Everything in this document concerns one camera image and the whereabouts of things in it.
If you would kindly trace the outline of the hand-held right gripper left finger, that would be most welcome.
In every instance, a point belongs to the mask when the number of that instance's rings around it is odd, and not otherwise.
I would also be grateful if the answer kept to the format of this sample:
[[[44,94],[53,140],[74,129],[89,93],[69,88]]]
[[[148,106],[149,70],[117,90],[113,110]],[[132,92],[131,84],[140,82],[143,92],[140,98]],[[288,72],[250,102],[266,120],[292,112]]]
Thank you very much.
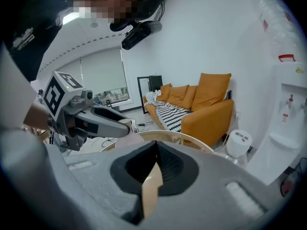
[[[121,185],[136,181],[128,179],[117,167],[116,160],[133,152],[140,153],[152,145],[143,142],[124,149],[63,157],[51,147],[52,182],[55,184],[52,228],[57,230],[156,230],[157,213],[144,219],[137,192],[126,193]]]

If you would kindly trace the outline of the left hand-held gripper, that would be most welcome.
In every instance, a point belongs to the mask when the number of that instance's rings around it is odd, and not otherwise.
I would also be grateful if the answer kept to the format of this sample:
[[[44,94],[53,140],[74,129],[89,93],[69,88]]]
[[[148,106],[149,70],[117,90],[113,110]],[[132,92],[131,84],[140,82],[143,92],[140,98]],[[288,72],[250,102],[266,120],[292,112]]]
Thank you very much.
[[[122,113],[94,104],[93,92],[85,89],[72,75],[54,71],[43,95],[49,112],[47,124],[54,133],[65,136],[63,148],[79,151],[87,137],[122,138],[130,128],[120,122]]]

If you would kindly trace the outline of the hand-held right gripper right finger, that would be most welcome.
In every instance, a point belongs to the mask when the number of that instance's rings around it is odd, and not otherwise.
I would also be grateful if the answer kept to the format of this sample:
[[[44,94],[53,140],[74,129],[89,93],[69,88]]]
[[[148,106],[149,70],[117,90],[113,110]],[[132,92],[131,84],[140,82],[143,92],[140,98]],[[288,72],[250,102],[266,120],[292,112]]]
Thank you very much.
[[[156,227],[161,230],[263,230],[281,211],[284,199],[246,170],[212,153],[171,145],[199,166],[196,181],[183,193],[161,197]]]

